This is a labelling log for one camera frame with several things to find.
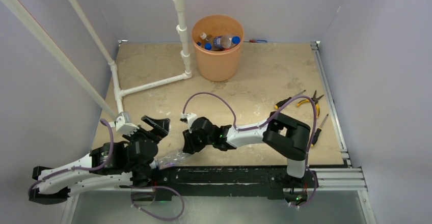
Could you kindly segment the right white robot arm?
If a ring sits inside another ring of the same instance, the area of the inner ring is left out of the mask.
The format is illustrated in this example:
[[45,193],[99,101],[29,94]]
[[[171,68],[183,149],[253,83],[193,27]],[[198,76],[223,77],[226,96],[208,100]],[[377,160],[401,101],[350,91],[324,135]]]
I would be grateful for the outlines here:
[[187,154],[200,152],[207,145],[221,151],[242,146],[265,143],[287,159],[287,183],[298,187],[306,180],[306,155],[310,126],[282,113],[272,112],[269,121],[243,125],[217,126],[206,117],[194,113],[182,114],[180,120],[187,124],[183,132]]

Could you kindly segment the yellow tea bottle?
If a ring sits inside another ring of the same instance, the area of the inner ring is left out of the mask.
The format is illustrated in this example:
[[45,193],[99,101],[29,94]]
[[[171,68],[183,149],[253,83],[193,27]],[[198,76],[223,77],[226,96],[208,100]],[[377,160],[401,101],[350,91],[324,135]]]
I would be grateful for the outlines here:
[[207,34],[205,32],[202,32],[199,35],[199,38],[201,39],[202,46],[205,46],[207,43],[212,44],[213,36],[210,34]]

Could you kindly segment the blue label water bottle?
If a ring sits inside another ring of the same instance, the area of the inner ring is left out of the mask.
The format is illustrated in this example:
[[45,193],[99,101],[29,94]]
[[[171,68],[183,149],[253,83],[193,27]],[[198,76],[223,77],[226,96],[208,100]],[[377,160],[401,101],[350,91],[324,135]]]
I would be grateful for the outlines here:
[[211,43],[205,43],[204,44],[204,49],[205,50],[213,50],[213,46]]

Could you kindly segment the small blue label bottle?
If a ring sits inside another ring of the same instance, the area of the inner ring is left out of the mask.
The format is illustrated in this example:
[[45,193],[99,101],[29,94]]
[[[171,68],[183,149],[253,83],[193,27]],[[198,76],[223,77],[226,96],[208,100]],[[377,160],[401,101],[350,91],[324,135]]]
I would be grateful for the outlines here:
[[214,37],[212,45],[214,50],[221,51],[226,49],[232,49],[240,42],[241,38],[239,36],[220,35]]

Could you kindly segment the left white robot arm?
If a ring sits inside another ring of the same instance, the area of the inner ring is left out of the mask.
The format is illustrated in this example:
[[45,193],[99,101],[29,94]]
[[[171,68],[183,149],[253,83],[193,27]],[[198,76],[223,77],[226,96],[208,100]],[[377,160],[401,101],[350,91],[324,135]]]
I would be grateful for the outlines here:
[[109,142],[64,166],[34,167],[35,182],[28,190],[29,201],[53,205],[99,188],[149,186],[158,168],[155,161],[158,143],[169,134],[171,121],[148,116],[141,120],[151,129],[132,123],[126,112],[118,114],[113,122],[101,119],[101,124],[109,130]]

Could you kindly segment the crushed clear bottle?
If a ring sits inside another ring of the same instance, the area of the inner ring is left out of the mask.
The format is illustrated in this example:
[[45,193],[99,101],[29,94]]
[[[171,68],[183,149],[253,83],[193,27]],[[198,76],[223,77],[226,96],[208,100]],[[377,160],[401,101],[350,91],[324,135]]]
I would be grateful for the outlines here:
[[182,150],[172,151],[165,154],[164,156],[155,158],[150,163],[150,168],[152,170],[163,170],[171,168],[184,162],[190,156],[190,153],[185,153]]

